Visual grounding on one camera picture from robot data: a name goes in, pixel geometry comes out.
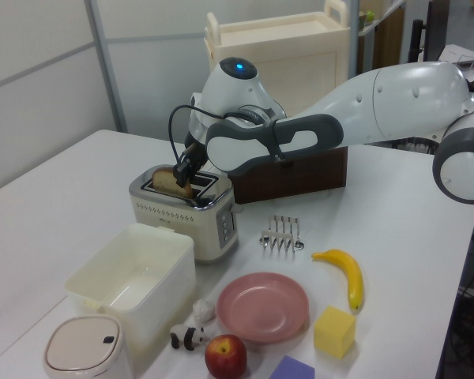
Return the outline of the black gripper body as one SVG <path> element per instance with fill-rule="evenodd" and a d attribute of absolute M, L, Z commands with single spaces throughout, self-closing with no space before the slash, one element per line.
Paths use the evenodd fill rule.
<path fill-rule="evenodd" d="M 199 142 L 191 133 L 186 135 L 185 141 L 185 150 L 183 152 L 183 158 L 189 158 L 193 164 L 193 159 L 202 159 L 203 166 L 208 161 L 208 156 L 206 153 L 206 147 L 204 144 Z"/>

